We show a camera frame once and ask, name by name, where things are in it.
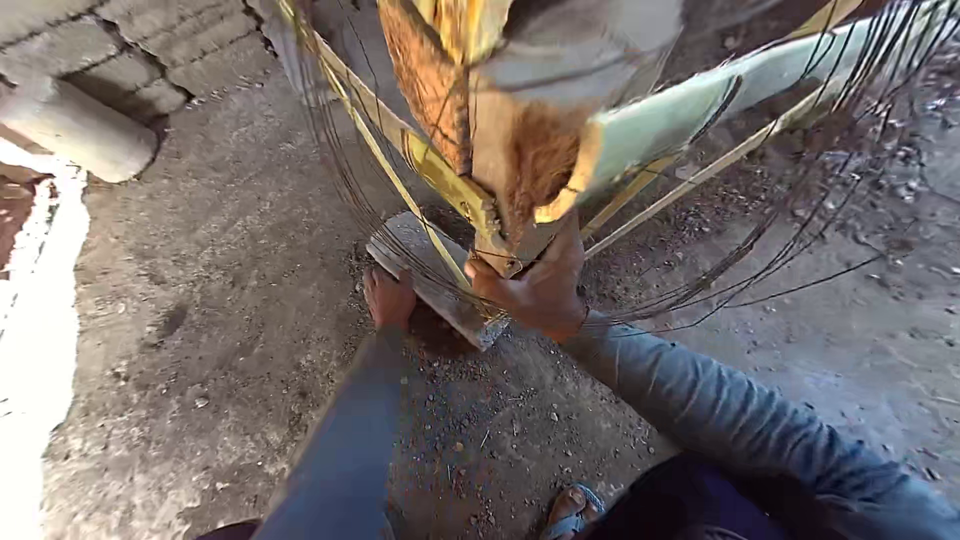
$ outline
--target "concrete wall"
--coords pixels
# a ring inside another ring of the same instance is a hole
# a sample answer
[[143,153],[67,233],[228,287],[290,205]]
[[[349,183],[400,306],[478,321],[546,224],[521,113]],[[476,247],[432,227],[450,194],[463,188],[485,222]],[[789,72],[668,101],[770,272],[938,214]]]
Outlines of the concrete wall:
[[0,0],[0,78],[61,77],[142,122],[273,62],[243,0]]

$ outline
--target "wrist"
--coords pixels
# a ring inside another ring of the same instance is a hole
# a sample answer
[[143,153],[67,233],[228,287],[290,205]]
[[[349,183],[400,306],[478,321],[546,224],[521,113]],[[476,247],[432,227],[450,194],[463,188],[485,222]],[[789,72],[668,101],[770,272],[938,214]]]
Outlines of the wrist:
[[587,320],[589,306],[580,297],[576,297],[576,300],[571,304],[569,309],[564,310],[566,315],[563,318],[551,324],[548,328],[542,329],[543,335],[563,344],[567,339],[580,333],[580,328]]

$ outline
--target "brown fiber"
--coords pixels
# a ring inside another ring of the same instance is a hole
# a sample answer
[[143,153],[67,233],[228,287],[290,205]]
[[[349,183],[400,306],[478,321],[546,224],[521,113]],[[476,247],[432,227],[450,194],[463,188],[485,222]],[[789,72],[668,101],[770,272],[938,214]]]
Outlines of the brown fiber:
[[507,225],[520,234],[536,207],[560,194],[577,162],[586,110],[568,110],[535,102],[514,118],[507,141],[510,178]]

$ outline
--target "concrete block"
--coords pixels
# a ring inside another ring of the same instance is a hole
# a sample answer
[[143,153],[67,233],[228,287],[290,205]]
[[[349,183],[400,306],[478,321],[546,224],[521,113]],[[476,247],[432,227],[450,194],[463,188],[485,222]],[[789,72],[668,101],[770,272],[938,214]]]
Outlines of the concrete block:
[[101,103],[113,105],[159,76],[160,70],[143,53],[130,50],[65,80]]
[[140,41],[222,3],[224,0],[108,0],[96,13],[115,22],[127,40]]
[[241,7],[236,0],[206,10],[183,21],[170,32],[149,37],[141,44],[167,66],[190,63],[256,29],[256,21],[240,11]]
[[116,39],[85,16],[0,51],[0,73],[20,85],[35,74],[58,77],[80,71],[119,50]]
[[82,13],[98,0],[0,0],[0,43],[11,43]]
[[162,114],[169,114],[182,107],[186,95],[166,79],[157,79],[148,86],[127,96],[115,109],[146,122]]
[[0,103],[0,124],[107,182],[139,174],[156,150],[154,132],[50,77],[18,86]]
[[242,77],[255,77],[274,64],[259,33],[237,39],[227,47],[187,65],[167,71],[167,78],[195,95],[206,95],[236,85]]

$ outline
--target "hand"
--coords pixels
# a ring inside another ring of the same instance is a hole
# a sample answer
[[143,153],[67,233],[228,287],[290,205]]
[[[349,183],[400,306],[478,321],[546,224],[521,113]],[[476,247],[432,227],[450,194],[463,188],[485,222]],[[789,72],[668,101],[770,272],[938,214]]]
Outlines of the hand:
[[390,325],[409,330],[410,313],[417,304],[409,272],[400,272],[400,281],[396,282],[380,268],[369,267],[363,273],[363,295],[377,330]]
[[564,219],[540,260],[518,280],[503,279],[479,258],[468,260],[464,267],[478,295],[558,342],[580,331],[587,318],[587,305],[577,296],[577,282],[584,267],[584,244],[580,241],[576,213]]

